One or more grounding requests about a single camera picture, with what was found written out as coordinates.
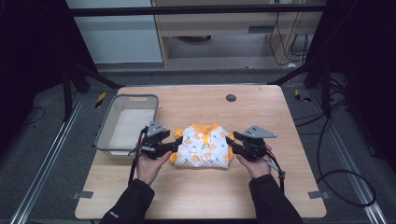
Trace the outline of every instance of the cable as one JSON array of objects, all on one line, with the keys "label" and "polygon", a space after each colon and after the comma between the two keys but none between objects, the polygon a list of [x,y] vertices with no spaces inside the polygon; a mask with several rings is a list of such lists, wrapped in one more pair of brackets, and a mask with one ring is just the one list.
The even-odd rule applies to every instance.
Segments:
[{"label": "cable", "polygon": [[[325,133],[325,131],[326,131],[325,127],[327,126],[327,124],[328,124],[328,122],[329,122],[330,120],[332,120],[332,117],[326,118],[325,125],[324,125],[323,128],[322,128],[322,132],[321,132],[321,134],[320,134],[320,138],[319,138],[319,142],[318,142],[317,162],[318,162],[319,179],[317,180],[317,183],[319,183],[320,181],[323,181],[323,182],[326,184],[326,186],[327,186],[335,195],[337,195],[341,200],[343,200],[343,201],[346,202],[346,203],[349,203],[349,204],[351,204],[351,205],[358,206],[358,207],[370,206],[370,205],[372,205],[373,203],[375,203],[375,200],[376,200],[375,189],[372,187],[372,185],[370,184],[370,182],[369,182],[367,179],[365,179],[362,175],[359,175],[359,174],[357,174],[357,173],[355,173],[355,172],[352,172],[352,171],[349,171],[349,170],[345,170],[345,169],[333,170],[333,171],[330,171],[330,172],[328,172],[328,173],[326,173],[326,174],[323,174],[323,172],[322,172],[322,170],[321,170],[320,156],[319,156],[319,155],[320,155],[320,146],[321,146],[321,142],[322,142],[322,140],[323,140],[323,135],[324,135],[324,133]],[[328,175],[332,175],[332,174],[336,174],[336,173],[348,173],[348,174],[355,175],[355,176],[359,177],[360,179],[362,179],[362,180],[367,184],[367,186],[369,187],[370,191],[372,192],[372,194],[373,194],[373,199],[372,199],[370,202],[368,202],[368,203],[354,203],[354,202],[350,201],[349,199],[347,199],[346,197],[342,196],[338,191],[336,191],[336,190],[330,185],[329,182],[327,182],[327,180],[326,180],[326,178],[325,178],[325,177],[328,176]]]},{"label": "cable", "polygon": [[[346,102],[346,100],[341,100],[341,101],[337,102],[336,104],[332,105],[331,111],[334,110],[337,106],[340,106],[340,105],[342,105],[342,104],[345,103],[345,102]],[[311,119],[311,120],[307,121],[307,122],[304,122],[304,123],[301,123],[301,124],[296,124],[295,126],[296,126],[296,127],[301,127],[301,126],[304,126],[304,125],[313,123],[314,121],[316,121],[316,120],[322,118],[323,116],[325,116],[324,113],[321,113],[321,114],[308,115],[308,116],[305,116],[305,117],[299,118],[299,119],[306,119],[306,118],[309,118],[309,117],[313,117],[313,116],[315,116],[315,115],[318,115],[318,116],[317,116],[316,118],[314,118],[314,119]]]},{"label": "cable", "polygon": [[[281,34],[280,34],[279,23],[278,23],[278,22],[279,22],[279,12],[276,13],[276,20],[275,20],[275,24],[274,24],[274,29],[272,30],[272,32],[271,32],[271,34],[270,34],[270,49],[271,49],[271,51],[272,51],[272,53],[273,53],[273,55],[274,55],[276,64],[277,64],[277,65],[287,65],[287,64],[289,64],[289,63],[298,62],[298,60],[293,60],[293,59],[289,58],[289,56],[288,56],[288,54],[287,54],[287,52],[286,52],[286,49],[285,49],[285,44],[283,43],[283,39],[282,39]],[[273,49],[273,47],[272,47],[272,36],[273,36],[274,30],[275,30],[276,27],[277,27],[277,32],[278,32],[278,34],[279,34],[280,42],[281,42],[281,44],[282,44],[283,53],[285,54],[286,58],[290,61],[290,62],[288,62],[288,63],[279,63],[279,62],[277,61],[276,57],[275,57],[275,52],[274,52],[274,49]]]},{"label": "cable", "polygon": [[40,118],[38,118],[38,119],[36,119],[34,121],[31,121],[31,122],[28,122],[28,123],[23,123],[22,125],[30,125],[30,124],[37,123],[39,120],[43,119],[44,116],[46,115],[46,110],[43,107],[41,107],[41,106],[33,106],[32,109],[41,109],[43,111],[43,114],[41,115]]}]

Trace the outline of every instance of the black cable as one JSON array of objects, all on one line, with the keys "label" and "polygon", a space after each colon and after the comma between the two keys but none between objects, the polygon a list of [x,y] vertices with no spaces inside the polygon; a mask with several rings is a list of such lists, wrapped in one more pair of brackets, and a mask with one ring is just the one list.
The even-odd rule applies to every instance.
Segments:
[{"label": "black cable", "polygon": [[132,149],[128,153],[128,156],[130,156],[134,152],[134,160],[132,161],[132,165],[131,165],[131,173],[129,173],[128,186],[131,186],[132,182],[134,181],[134,170],[136,169],[136,166],[137,166],[137,160],[142,155],[140,153],[140,148],[142,147],[142,144],[141,144],[142,137],[143,137],[143,134],[146,133],[148,129],[149,129],[149,127],[146,126],[144,129],[142,129],[142,131],[140,131],[139,137],[137,139],[137,142],[139,143],[139,145],[137,145],[134,149]]},{"label": "black cable", "polygon": [[[365,179],[362,175],[359,175],[359,174],[357,174],[357,173],[355,173],[355,172],[348,171],[348,170],[345,170],[345,169],[333,170],[333,171],[330,171],[330,172],[328,172],[328,173],[326,173],[326,174],[323,174],[323,172],[322,172],[322,170],[321,170],[320,156],[319,156],[319,155],[320,155],[320,146],[321,146],[321,142],[322,142],[322,140],[323,140],[323,135],[324,135],[324,133],[325,133],[325,131],[326,131],[325,127],[327,126],[327,123],[328,123],[331,119],[332,119],[331,117],[326,118],[325,125],[323,126],[323,129],[322,129],[322,132],[321,132],[321,135],[320,135],[320,138],[319,138],[319,142],[318,142],[317,162],[318,162],[319,179],[317,180],[317,183],[319,183],[320,181],[323,181],[323,182],[326,184],[326,186],[327,186],[335,195],[337,195],[341,200],[343,200],[343,201],[346,202],[346,203],[349,203],[349,204],[351,204],[351,205],[358,206],[358,207],[370,206],[370,205],[372,205],[373,203],[375,203],[375,200],[376,200],[375,189],[372,187],[372,185],[369,183],[369,181],[368,181],[367,179]],[[327,182],[327,180],[326,180],[326,178],[325,178],[325,177],[328,176],[328,175],[332,175],[332,174],[336,174],[336,173],[348,173],[348,174],[355,175],[355,176],[359,177],[360,179],[362,179],[362,180],[367,184],[367,186],[369,187],[370,191],[372,192],[372,194],[373,194],[373,199],[372,199],[370,202],[368,202],[368,203],[354,203],[354,202],[350,201],[349,199],[345,198],[344,196],[342,196],[338,191],[336,191],[336,190],[330,185],[329,182]]]},{"label": "black cable", "polygon": [[[285,54],[286,58],[289,60],[288,63],[279,63],[279,62],[277,61],[277,59],[276,59],[275,52],[274,52],[274,49],[273,49],[273,47],[272,47],[272,36],[273,36],[274,30],[275,30],[276,27],[277,27],[277,31],[278,31],[278,33],[279,33],[280,42],[281,42],[281,44],[282,44],[283,53]],[[289,56],[288,56],[288,54],[287,54],[287,52],[286,52],[285,44],[283,43],[283,39],[282,39],[282,36],[281,36],[281,34],[280,34],[280,30],[279,30],[279,12],[276,13],[276,20],[275,20],[274,28],[273,28],[273,30],[272,30],[272,32],[271,32],[271,34],[270,34],[270,49],[271,49],[271,51],[272,51],[272,53],[273,53],[273,55],[274,55],[274,58],[275,58],[275,61],[276,61],[276,64],[277,64],[277,65],[287,65],[287,64],[289,64],[289,63],[298,62],[298,60],[293,60],[293,59],[289,58]]]},{"label": "black cable", "polygon": [[[341,100],[341,101],[337,102],[336,104],[332,105],[331,110],[334,110],[337,106],[343,104],[344,102],[346,102],[346,100]],[[311,120],[307,121],[307,122],[304,122],[304,123],[301,123],[301,124],[296,124],[295,126],[296,127],[301,127],[301,126],[313,123],[316,120],[318,120],[318,119],[322,118],[323,116],[325,116],[324,113],[321,113],[321,114],[308,115],[308,116],[305,116],[305,117],[299,118],[299,119],[305,119],[305,118],[313,117],[315,115],[318,115],[318,116],[316,118],[314,118],[314,119],[311,119]]]},{"label": "black cable", "polygon": [[307,118],[314,117],[314,116],[316,116],[316,115],[320,115],[320,113],[316,113],[316,114],[312,114],[312,115],[307,115],[307,116],[305,116],[305,117],[302,117],[302,118],[297,118],[297,119],[293,119],[293,120],[307,119]]},{"label": "black cable", "polygon": [[32,109],[41,109],[43,111],[43,114],[41,115],[40,118],[38,118],[38,119],[36,119],[34,121],[31,121],[31,122],[28,122],[28,123],[23,123],[22,125],[30,125],[30,124],[37,123],[39,120],[43,119],[44,116],[46,116],[46,110],[43,107],[41,107],[41,106],[33,106]]},{"label": "black cable", "polygon": [[267,151],[267,156],[275,163],[275,165],[277,166],[277,173],[279,174],[278,178],[279,178],[279,188],[282,191],[282,193],[285,194],[285,172],[280,168],[279,163],[277,163],[276,157],[274,155],[274,153],[272,153],[272,151],[270,150],[266,150]]}]

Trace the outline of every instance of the wooden table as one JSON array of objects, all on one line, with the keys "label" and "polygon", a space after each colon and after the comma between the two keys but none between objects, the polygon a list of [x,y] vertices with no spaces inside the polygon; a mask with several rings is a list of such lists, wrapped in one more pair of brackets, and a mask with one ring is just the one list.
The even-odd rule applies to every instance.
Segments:
[{"label": "wooden table", "polygon": [[[152,93],[159,97],[158,121],[171,130],[192,123],[218,123],[228,132],[242,132],[253,124],[276,133],[265,139],[286,171],[286,196],[302,217],[324,217],[321,198],[310,199],[317,191],[303,146],[282,90],[278,86],[161,86],[122,88],[120,93]],[[235,102],[226,96],[234,94]],[[80,198],[76,217],[101,218],[127,187],[130,160],[111,160],[97,151],[85,184],[91,199]],[[250,197],[248,171],[237,159],[228,170],[181,169],[166,162],[152,184],[156,195],[146,218],[255,218]]]}]

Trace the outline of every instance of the black stand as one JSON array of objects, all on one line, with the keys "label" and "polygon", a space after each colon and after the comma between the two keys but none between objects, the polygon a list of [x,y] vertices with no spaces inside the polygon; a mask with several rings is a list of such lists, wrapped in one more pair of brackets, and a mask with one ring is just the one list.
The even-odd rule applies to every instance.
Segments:
[{"label": "black stand", "polygon": [[68,120],[72,113],[72,90],[70,82],[73,82],[78,92],[87,92],[90,89],[90,85],[84,78],[84,75],[95,78],[96,80],[102,82],[112,89],[119,89],[124,87],[114,83],[99,74],[93,72],[92,70],[84,67],[81,64],[72,64],[67,66],[63,71],[64,78],[64,121]]}]

